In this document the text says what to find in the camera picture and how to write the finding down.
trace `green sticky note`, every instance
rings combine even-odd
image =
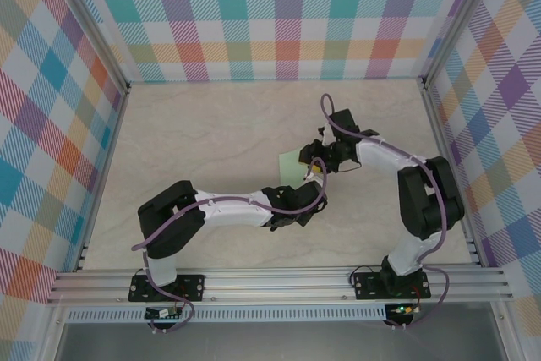
[[[280,154],[278,163],[280,165],[280,185],[291,186],[296,189],[304,182],[304,176],[308,171],[306,164],[301,164],[298,161],[298,153],[300,148]]]

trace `black mounting plate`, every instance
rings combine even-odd
[[[426,273],[422,272],[422,281],[415,284],[419,290],[421,299],[428,299],[431,296],[429,280]],[[417,299],[417,293],[411,287],[404,287],[397,295],[391,296],[380,278],[379,272],[355,272],[352,279],[355,286],[355,298],[357,300],[365,299]]]
[[[204,275],[177,275],[175,282],[161,287],[173,295],[186,298],[190,302],[201,302],[205,290]],[[175,302],[157,292],[150,284],[145,274],[134,275],[129,288],[129,302]]]

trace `beige floor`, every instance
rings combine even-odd
[[[437,149],[412,79],[136,85],[129,98],[85,269],[142,265],[137,208],[170,184],[247,193],[279,183],[278,154],[311,142],[325,122],[320,95],[350,108],[361,129],[418,155]],[[205,228],[178,254],[179,267],[379,264],[404,227],[396,179],[363,167],[333,174],[329,205],[302,228]],[[428,263],[465,263],[460,225]]]

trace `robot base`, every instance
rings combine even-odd
[[[419,272],[418,274],[419,277],[415,278],[411,285],[397,289],[396,294],[390,295],[381,281],[379,272],[355,272],[352,279],[355,286],[355,298],[357,300],[428,299],[431,296],[428,278],[424,272]]]
[[[201,302],[203,300],[203,291],[205,290],[204,275],[177,275],[177,280],[165,287],[164,291],[186,298],[191,302]],[[148,281],[146,275],[134,275],[130,283],[129,302],[175,302],[157,292]]]

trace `table surface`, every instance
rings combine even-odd
[[[85,269],[142,266],[137,209],[178,180],[207,192],[241,194],[280,182],[278,155],[306,145],[325,123],[320,95],[349,108],[416,155],[437,156],[413,79],[259,81],[135,85],[85,260]],[[378,265],[406,232],[396,177],[374,168],[332,174],[324,211],[306,227],[203,227],[177,254],[179,267]],[[459,224],[427,263],[470,262]]]

